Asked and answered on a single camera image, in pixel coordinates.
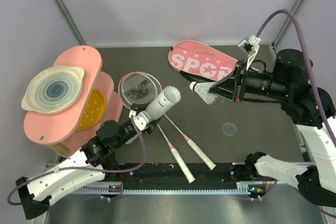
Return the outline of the white shuttlecock tube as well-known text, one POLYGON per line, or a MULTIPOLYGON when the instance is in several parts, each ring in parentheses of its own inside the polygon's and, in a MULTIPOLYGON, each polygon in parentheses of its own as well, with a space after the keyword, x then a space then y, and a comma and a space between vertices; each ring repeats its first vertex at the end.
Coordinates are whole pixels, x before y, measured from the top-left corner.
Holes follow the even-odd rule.
POLYGON ((150 99, 149 103, 134 103, 131 105, 131 110, 137 113, 146 111, 150 117, 150 122, 161 119, 161 117, 175 106, 181 99, 181 94, 176 87, 167 86, 158 97, 150 99))

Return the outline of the white feather shuttlecock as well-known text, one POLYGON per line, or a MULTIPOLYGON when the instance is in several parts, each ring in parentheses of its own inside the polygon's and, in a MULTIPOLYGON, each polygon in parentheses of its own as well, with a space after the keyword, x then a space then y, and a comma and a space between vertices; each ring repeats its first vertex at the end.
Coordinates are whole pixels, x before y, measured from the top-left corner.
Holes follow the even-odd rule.
POLYGON ((216 84, 216 82, 196 82, 193 81, 190 83, 189 88, 196 92, 200 98, 208 105, 211 105, 217 98, 216 94, 210 93, 210 88, 216 84))

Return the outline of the pink white badminton racket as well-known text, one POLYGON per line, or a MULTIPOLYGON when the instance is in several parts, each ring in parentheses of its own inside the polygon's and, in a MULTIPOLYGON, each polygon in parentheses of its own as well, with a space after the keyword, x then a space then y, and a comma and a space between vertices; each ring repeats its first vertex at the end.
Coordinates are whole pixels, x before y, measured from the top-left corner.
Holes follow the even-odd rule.
MULTIPOLYGON (((118 94, 120 95, 122 102, 126 108, 130 108, 133 104, 147 104, 153 101, 157 95, 161 92, 159 85, 155 84, 153 78, 149 74, 144 72, 131 72, 121 78, 118 85, 118 94)), ((177 161, 183 174, 185 175, 188 183, 195 181, 194 176, 186 166, 182 157, 168 140, 162 128, 158 125, 158 128, 165 138, 172 155, 177 161)))
MULTIPOLYGON (((158 97, 161 93, 163 93, 162 86, 156 78, 154 78, 152 75, 148 73, 141 72, 141 74, 145 75, 151 81, 153 81, 154 86, 155 86, 155 96, 156 97, 158 97)), ((184 134, 166 114, 164 114, 164 116, 180 132, 180 134, 185 138, 188 145, 202 159, 202 161, 208 166, 208 168, 210 170, 213 170, 216 167, 215 163, 198 147, 198 145, 191 138, 189 138, 186 134, 184 134)))

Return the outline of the pink racket cover bag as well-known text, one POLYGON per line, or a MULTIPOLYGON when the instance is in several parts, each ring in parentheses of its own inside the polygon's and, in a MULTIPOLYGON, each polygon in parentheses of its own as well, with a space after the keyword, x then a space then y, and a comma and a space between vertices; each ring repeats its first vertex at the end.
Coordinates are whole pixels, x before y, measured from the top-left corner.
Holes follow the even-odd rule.
POLYGON ((168 61, 183 71, 212 81, 222 80, 235 68, 237 59, 195 40, 182 40, 171 47, 168 61))

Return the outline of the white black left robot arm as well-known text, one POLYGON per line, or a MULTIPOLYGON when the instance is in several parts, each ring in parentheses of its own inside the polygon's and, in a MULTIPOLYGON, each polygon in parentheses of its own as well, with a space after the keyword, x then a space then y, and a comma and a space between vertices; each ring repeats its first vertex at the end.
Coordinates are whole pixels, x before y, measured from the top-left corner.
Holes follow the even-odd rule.
POLYGON ((122 125, 113 120, 105 121, 88 143, 54 168, 33 178, 19 178, 16 185, 26 219, 39 217, 81 187, 105 178, 114 180, 118 174, 140 168, 143 163, 121 169, 114 150, 143 133, 151 134, 157 124, 158 120, 141 123, 138 116, 122 125))

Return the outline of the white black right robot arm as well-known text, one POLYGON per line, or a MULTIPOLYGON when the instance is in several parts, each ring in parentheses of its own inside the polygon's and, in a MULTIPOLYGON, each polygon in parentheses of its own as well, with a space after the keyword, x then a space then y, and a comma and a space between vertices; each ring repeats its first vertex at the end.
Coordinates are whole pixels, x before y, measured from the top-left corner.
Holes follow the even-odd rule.
POLYGON ((335 128, 335 107, 329 94, 312 87, 305 59, 296 49, 283 49, 276 55, 272 71, 248 70, 240 60, 233 72, 210 87, 209 92, 240 102, 246 94, 255 94, 280 102, 303 135, 314 164, 300 166, 281 161, 263 152, 249 154, 244 164, 233 165, 234 180, 256 180, 270 177, 299 190, 302 196, 318 206, 335 206, 335 145, 328 128, 335 128))

